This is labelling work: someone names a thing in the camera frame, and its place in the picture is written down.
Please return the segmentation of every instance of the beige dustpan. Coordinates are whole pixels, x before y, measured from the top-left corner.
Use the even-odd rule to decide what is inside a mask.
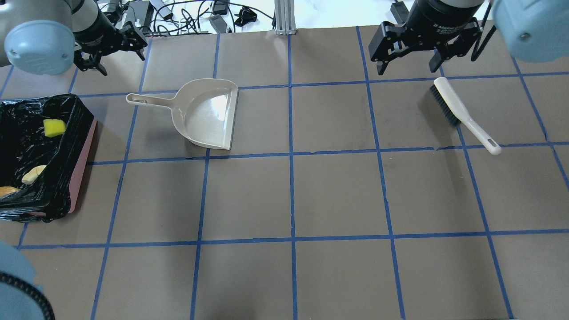
[[[168,108],[174,127],[186,139],[202,147],[229,150],[238,91],[229,80],[197,79],[184,84],[172,99],[131,93],[126,102]]]

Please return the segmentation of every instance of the yellow sponge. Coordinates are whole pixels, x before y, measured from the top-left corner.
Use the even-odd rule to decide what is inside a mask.
[[[44,119],[43,128],[46,137],[56,137],[65,132],[65,122],[58,119]]]

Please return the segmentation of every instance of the white brush handle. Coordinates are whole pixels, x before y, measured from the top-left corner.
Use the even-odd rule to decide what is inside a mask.
[[[498,145],[492,137],[479,126],[472,118],[463,121],[464,125],[474,134],[474,136],[486,147],[486,149],[493,155],[500,154],[502,147]]]

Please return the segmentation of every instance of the blue tape grid line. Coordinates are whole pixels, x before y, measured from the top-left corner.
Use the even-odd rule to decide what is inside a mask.
[[[219,61],[219,44],[221,35],[217,34],[216,46],[215,46],[215,59],[213,62],[213,78],[217,78],[217,65]],[[209,159],[211,149],[205,151],[205,165],[204,165],[204,181],[201,185],[201,205],[200,205],[200,222],[197,229],[197,242],[196,242],[196,258],[193,266],[193,285],[192,285],[192,299],[190,301],[190,320],[194,320],[196,316],[196,301],[197,301],[197,281],[200,273],[200,257],[201,257],[201,245],[202,245],[202,235],[204,232],[204,215],[205,215],[205,199],[208,188],[208,173],[209,173]]]
[[[569,141],[564,142],[536,142],[536,143],[512,143],[509,145],[500,145],[505,148],[512,147],[538,147],[538,146],[567,146]],[[380,148],[380,152],[408,152],[408,151],[439,151],[439,150],[461,150],[462,146],[447,146],[447,147],[399,147],[399,148]],[[467,145],[467,149],[483,149],[483,145]],[[376,149],[358,149],[358,150],[323,150],[323,151],[296,151],[293,153],[294,156],[299,155],[315,155],[315,154],[349,154],[349,153],[375,153]],[[264,157],[288,157],[290,153],[254,153],[254,154],[226,154],[226,155],[211,155],[209,159],[238,159],[238,158],[264,158]],[[173,157],[173,158],[142,158],[142,159],[128,159],[127,163],[139,163],[139,162],[161,162],[161,161],[191,161],[191,160],[205,160],[205,157]],[[122,164],[123,160],[113,160],[113,161],[94,161],[88,162],[89,166],[101,166],[101,165],[119,165]]]
[[[482,198],[480,197],[480,192],[478,189],[478,184],[476,183],[476,177],[474,175],[474,170],[472,168],[472,163],[470,162],[470,156],[468,155],[468,149],[466,148],[466,143],[464,143],[464,136],[460,127],[457,127],[460,137],[460,143],[463,145],[464,157],[468,165],[468,171],[470,172],[470,179],[472,181],[472,186],[474,188],[474,193],[476,195],[476,201],[478,202],[478,208],[480,210],[480,216],[482,218],[482,223],[484,225],[484,230],[486,233],[486,238],[488,239],[488,245],[490,247],[490,253],[492,254],[492,260],[494,261],[494,268],[496,269],[496,275],[498,277],[498,283],[500,284],[500,290],[502,291],[502,297],[504,298],[504,304],[506,306],[506,311],[508,312],[508,317],[510,319],[514,318],[512,312],[512,307],[510,306],[510,300],[508,298],[508,293],[506,291],[506,286],[504,284],[504,279],[502,277],[502,271],[500,269],[500,263],[498,262],[498,257],[496,255],[496,250],[494,248],[494,241],[492,241],[492,234],[490,233],[490,228],[488,226],[488,221],[486,219],[486,213],[484,211],[484,206],[482,205]]]
[[[148,44],[148,52],[146,54],[144,69],[142,70],[141,82],[140,82],[139,87],[138,87],[139,93],[142,92],[142,86],[144,84],[144,79],[146,76],[146,68],[148,67],[148,61],[150,60],[151,47],[152,47],[152,39],[149,41],[149,44]],[[116,196],[114,199],[113,212],[111,214],[111,219],[110,219],[110,223],[109,223],[109,232],[107,233],[107,239],[106,239],[107,244],[110,244],[110,241],[111,241],[111,238],[113,235],[114,220],[115,220],[115,217],[117,214],[118,201],[119,201],[119,198],[121,197],[122,182],[124,181],[124,177],[125,177],[127,160],[129,158],[130,142],[133,138],[134,125],[136,123],[137,113],[138,113],[138,106],[135,106],[134,111],[133,111],[133,118],[130,122],[129,137],[128,137],[128,140],[126,141],[125,157],[124,157],[123,164],[122,164],[121,176],[118,180],[117,193],[116,193]],[[103,277],[105,275],[105,267],[106,267],[107,257],[109,255],[109,248],[110,248],[110,246],[105,247],[105,252],[103,254],[103,259],[102,259],[102,263],[101,263],[101,271],[99,272],[99,279],[97,281],[97,289],[95,291],[95,298],[93,300],[93,307],[91,309],[91,320],[95,320],[95,315],[97,313],[97,305],[98,305],[98,301],[99,301],[99,295],[101,293],[101,285],[103,282]]]
[[[67,92],[71,93],[73,86],[75,85],[75,80],[77,79],[77,74],[79,73],[79,68],[75,68],[75,73],[73,73],[73,79],[71,79],[71,84],[69,85],[69,90]]]
[[[526,92],[527,99],[530,101],[531,108],[533,109],[533,111],[535,113],[535,117],[537,118],[537,121],[539,122],[539,126],[541,127],[541,130],[543,131],[543,135],[545,136],[545,140],[548,142],[548,145],[551,148],[551,151],[553,152],[553,157],[555,158],[555,162],[557,163],[557,166],[559,167],[559,171],[561,172],[561,176],[563,177],[563,180],[565,181],[565,186],[569,190],[569,179],[567,178],[567,173],[565,172],[565,169],[563,168],[563,165],[561,164],[561,160],[559,159],[559,155],[557,155],[557,151],[555,150],[554,143],[551,143],[551,141],[549,140],[549,135],[547,134],[547,129],[545,128],[545,124],[543,123],[541,115],[539,114],[539,110],[538,110],[537,106],[535,105],[535,102],[531,96],[530,90],[527,87],[526,80],[523,78],[524,75],[522,74],[521,70],[519,69],[518,62],[516,61],[516,59],[514,57],[512,57],[512,61],[514,62],[514,66],[516,67],[516,72],[518,73],[519,80],[522,82],[523,90],[525,90],[525,92]]]
[[[294,148],[292,141],[292,48],[291,35],[287,35],[288,57],[288,161],[290,166],[290,245],[291,245],[291,274],[292,274],[292,318],[298,320],[298,290],[296,287],[296,222],[294,218]]]
[[[395,239],[425,239],[425,238],[455,238],[514,236],[514,235],[552,235],[569,233],[569,229],[536,229],[536,230],[504,230],[504,231],[475,231],[475,232],[443,232],[443,233],[402,233],[393,235],[350,235],[350,236],[315,236],[295,237],[295,242],[309,241],[348,241],[348,240],[389,240]],[[253,239],[223,239],[202,240],[201,245],[224,245],[246,243],[287,243],[292,237],[253,238]],[[21,245],[21,250],[49,250],[49,249],[81,249],[81,248],[133,248],[133,247],[170,247],[175,245],[197,245],[197,241],[163,241],[163,242],[134,242],[134,243],[86,243],[86,244],[34,244]]]
[[[462,136],[462,132],[459,128],[459,136],[461,138],[461,146],[447,146],[438,148],[437,150],[452,150],[452,149],[463,149],[465,157],[467,159],[467,164],[469,166],[469,171],[471,173],[471,178],[473,185],[475,187],[475,193],[477,196],[477,200],[479,201],[479,207],[481,210],[481,216],[483,217],[483,222],[485,226],[484,232],[457,232],[457,233],[419,233],[419,234],[400,234],[396,235],[393,234],[393,229],[391,226],[390,221],[390,214],[389,214],[389,204],[387,202],[386,197],[386,190],[385,190],[385,177],[383,174],[382,162],[381,162],[381,153],[382,152],[398,152],[398,151],[424,151],[424,150],[435,150],[433,147],[410,147],[410,148],[389,148],[389,149],[382,149],[380,148],[378,136],[377,136],[377,128],[375,122],[375,116],[373,112],[373,103],[371,99],[371,91],[370,91],[370,83],[397,83],[397,82],[409,82],[409,81],[432,81],[436,77],[424,77],[424,78],[408,78],[408,79],[379,79],[379,80],[370,80],[369,75],[366,68],[366,61],[364,55],[364,48],[362,45],[361,34],[359,27],[356,27],[356,32],[358,36],[358,42],[360,45],[360,51],[362,55],[362,61],[364,66],[364,74],[365,74],[365,81],[341,81],[341,82],[328,82],[328,83],[300,83],[300,84],[293,84],[292,83],[292,65],[291,65],[291,38],[287,36],[288,42],[288,84],[281,84],[281,85],[258,85],[258,86],[249,86],[249,87],[241,87],[242,90],[247,89],[264,89],[264,88],[288,88],[289,92],[289,139],[290,139],[290,152],[289,153],[265,153],[265,154],[244,154],[244,155],[217,155],[217,156],[210,156],[209,149],[206,152],[205,157],[193,157],[193,158],[152,158],[152,159],[128,159],[128,152],[130,149],[130,141],[133,135],[134,124],[137,115],[137,108],[133,112],[133,119],[131,121],[131,127],[129,132],[129,138],[126,145],[125,150],[125,158],[123,161],[101,161],[101,162],[91,162],[90,165],[113,165],[113,164],[122,164],[123,168],[121,171],[121,177],[119,179],[119,183],[117,186],[117,194],[115,198],[115,203],[113,207],[112,219],[109,225],[109,232],[107,236],[106,243],[101,244],[55,244],[55,245],[23,245],[23,240],[27,230],[27,223],[24,224],[22,229],[22,233],[20,235],[19,244],[17,246],[18,249],[56,249],[56,248],[105,248],[104,258],[101,264],[101,271],[99,276],[99,281],[97,284],[97,291],[96,296],[93,302],[93,309],[91,319],[94,319],[96,307],[98,303],[98,296],[101,289],[102,279],[104,276],[104,269],[106,264],[106,258],[108,256],[108,249],[109,248],[120,248],[120,247],[158,247],[158,246],[174,246],[174,245],[196,245],[196,265],[195,265],[195,273],[194,273],[194,283],[192,288],[192,307],[191,307],[191,319],[194,319],[195,316],[195,299],[197,293],[197,278],[198,278],[198,271],[199,271],[199,252],[202,245],[220,245],[220,244],[237,244],[237,243],[275,243],[275,242],[291,242],[291,249],[292,249],[292,281],[293,281],[293,313],[294,319],[298,319],[298,307],[297,307],[297,296],[296,296],[296,242],[297,241],[345,241],[345,240],[379,240],[379,239],[390,239],[391,241],[391,251],[392,251],[392,258],[394,263],[394,272],[396,277],[396,286],[398,291],[398,299],[399,299],[399,307],[401,312],[401,317],[405,319],[405,310],[403,307],[403,299],[401,293],[401,284],[399,281],[399,274],[398,274],[398,265],[397,265],[397,256],[395,250],[394,239],[421,239],[421,238],[431,238],[431,237],[468,237],[468,236],[486,236],[489,241],[490,250],[492,253],[492,257],[494,260],[494,264],[496,267],[496,271],[498,274],[498,280],[500,282],[500,287],[502,290],[502,295],[504,296],[506,309],[508,310],[509,317],[513,318],[512,310],[509,305],[508,296],[506,293],[506,289],[504,286],[504,282],[502,279],[500,267],[498,265],[496,252],[493,247],[492,236],[507,236],[507,235],[535,235],[535,234],[551,234],[551,233],[569,233],[569,229],[542,229],[542,230],[520,230],[520,231],[490,231],[488,228],[488,223],[485,218],[484,209],[482,207],[482,201],[480,199],[480,194],[477,189],[474,172],[472,170],[472,165],[469,160],[468,156],[468,149],[479,149],[483,148],[481,145],[465,145],[464,138]],[[220,43],[220,36],[217,36],[216,41],[216,55],[215,55],[215,66],[213,70],[213,76],[217,76],[217,61],[218,61],[218,54],[219,54],[219,43]],[[144,82],[144,78],[146,75],[146,68],[148,63],[148,57],[150,56],[150,46],[151,42],[149,43],[148,47],[148,56],[145,61],[144,70],[141,77],[141,82],[139,86],[138,93],[176,93],[177,90],[166,90],[166,91],[142,91],[142,85]],[[527,97],[530,100],[531,106],[534,109],[534,113],[538,119],[538,122],[543,130],[543,133],[547,137],[547,131],[543,124],[543,121],[539,115],[539,111],[535,106],[535,103],[531,97],[531,94],[527,88],[525,83],[524,77],[533,77],[533,76],[558,76],[558,75],[569,75],[569,72],[544,72],[544,73],[521,73],[519,66],[515,59],[513,59],[514,65],[517,70],[517,74],[512,75],[485,75],[485,76],[451,76],[448,79],[453,80],[460,80],[460,79],[484,79],[484,78],[500,78],[500,77],[519,77],[522,81],[522,85],[524,90],[526,91]],[[3,83],[3,86],[0,90],[0,97],[3,95],[7,84],[10,80],[14,67],[12,66],[6,81]],[[441,68],[440,73],[444,76],[444,70]],[[78,74],[78,69],[75,70],[73,75],[73,79],[71,81],[69,92],[72,90],[76,77]],[[311,87],[311,86],[325,86],[325,85],[353,85],[353,84],[366,84],[366,88],[368,91],[368,102],[370,105],[370,114],[372,117],[372,127],[374,131],[374,139],[376,142],[376,149],[364,149],[364,150],[331,150],[331,151],[317,151],[317,152],[307,152],[307,151],[300,151],[294,152],[292,148],[292,88],[293,87]],[[80,97],[105,97],[105,96],[124,96],[128,94],[125,93],[104,93],[104,94],[96,94],[96,95],[80,95]],[[559,169],[564,177],[565,183],[567,188],[569,189],[569,180],[567,179],[566,172],[563,169],[563,166],[560,162],[560,159],[557,155],[557,152],[554,148],[556,145],[569,145],[569,142],[551,142],[547,139],[547,142],[539,142],[539,143],[515,143],[510,145],[502,145],[503,147],[526,147],[526,146],[549,146],[554,153],[555,160],[559,166]],[[295,222],[294,222],[294,156],[302,156],[302,155],[313,155],[313,154],[339,154],[339,153],[373,153],[376,152],[378,155],[378,165],[380,170],[380,177],[382,180],[382,190],[384,194],[384,204],[386,207],[386,219],[388,224],[389,234],[387,235],[353,235],[353,236],[323,236],[323,237],[296,237],[295,236]],[[291,237],[281,237],[281,238],[262,238],[262,239],[229,239],[229,240],[202,240],[201,234],[203,231],[203,218],[204,218],[204,210],[205,210],[205,193],[206,193],[206,186],[207,186],[207,174],[208,174],[208,166],[210,159],[229,159],[229,158],[255,158],[255,157],[290,157],[290,177],[291,177]],[[128,163],[137,163],[137,162],[158,162],[158,161],[187,161],[187,160],[205,160],[205,170],[204,170],[204,184],[203,184],[203,194],[202,194],[202,204],[200,209],[200,225],[199,225],[199,235],[197,241],[166,241],[166,242],[148,242],[148,243],[111,243],[111,235],[113,230],[114,218],[116,215],[116,210],[118,206],[118,200],[121,192],[122,181],[124,177],[124,173],[126,170],[126,165]]]
[[[6,90],[6,87],[8,86],[8,81],[10,80],[10,76],[12,76],[13,71],[14,71],[14,66],[12,66],[10,68],[10,71],[8,71],[8,75],[6,76],[6,80],[2,84],[2,89],[0,89],[0,97],[2,97],[2,95],[4,94],[4,91]]]
[[[360,27],[356,27],[357,39],[360,45],[360,53],[361,53],[361,60],[364,66],[364,75],[366,81],[366,89],[368,91],[368,104],[369,104],[369,113],[372,119],[372,129],[373,129],[373,138],[376,143],[376,153],[377,153],[377,163],[379,166],[380,171],[380,180],[381,180],[381,189],[384,196],[384,206],[385,206],[385,218],[387,221],[387,230],[389,231],[389,238],[391,241],[391,259],[393,261],[393,272],[395,276],[395,287],[397,289],[397,299],[399,301],[399,313],[401,314],[401,319],[405,320],[405,306],[403,304],[403,293],[401,289],[401,280],[399,278],[399,264],[397,263],[397,251],[395,250],[395,237],[393,235],[393,226],[391,224],[391,213],[389,212],[389,202],[387,201],[387,189],[385,184],[385,174],[384,174],[384,166],[381,159],[381,147],[380,141],[377,135],[377,127],[376,127],[376,115],[373,110],[373,101],[372,101],[372,91],[370,89],[370,81],[368,75],[368,67],[366,64],[365,53],[364,53],[364,45],[361,40],[360,34]]]
[[[514,78],[514,77],[534,77],[534,76],[559,76],[559,75],[569,75],[569,72],[543,72],[543,73],[521,73],[515,75],[479,75],[479,76],[449,76],[449,80],[463,80],[463,79],[488,79],[488,78]],[[315,87],[315,86],[326,86],[326,85],[350,85],[350,84],[365,84],[365,83],[399,83],[399,82],[413,82],[413,81],[433,81],[437,77],[423,77],[423,78],[401,78],[401,79],[372,79],[372,80],[360,80],[360,81],[339,81],[339,82],[323,82],[323,83],[292,83],[292,84],[275,84],[275,85],[251,85],[239,87],[239,90],[250,90],[250,89],[272,89],[272,88],[287,88],[287,87]],[[8,83],[6,79],[4,83],[4,88]],[[176,93],[178,90],[158,90],[158,91],[141,91],[140,94],[143,95],[153,95],[159,93]],[[96,93],[89,95],[78,95],[79,98],[94,98],[94,97],[114,97],[114,96],[126,96],[131,92],[115,92],[115,93]],[[14,100],[14,99],[35,99],[35,97],[18,97],[10,99],[0,99],[0,101]]]

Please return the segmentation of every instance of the black bristles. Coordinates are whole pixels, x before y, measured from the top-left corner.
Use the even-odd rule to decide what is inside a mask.
[[[435,97],[436,102],[439,103],[439,107],[442,109],[444,117],[447,119],[448,123],[451,126],[458,126],[460,124],[460,120],[448,107],[447,103],[443,99],[443,96],[440,95],[440,92],[437,90],[435,85],[431,86],[431,93],[432,96]]]

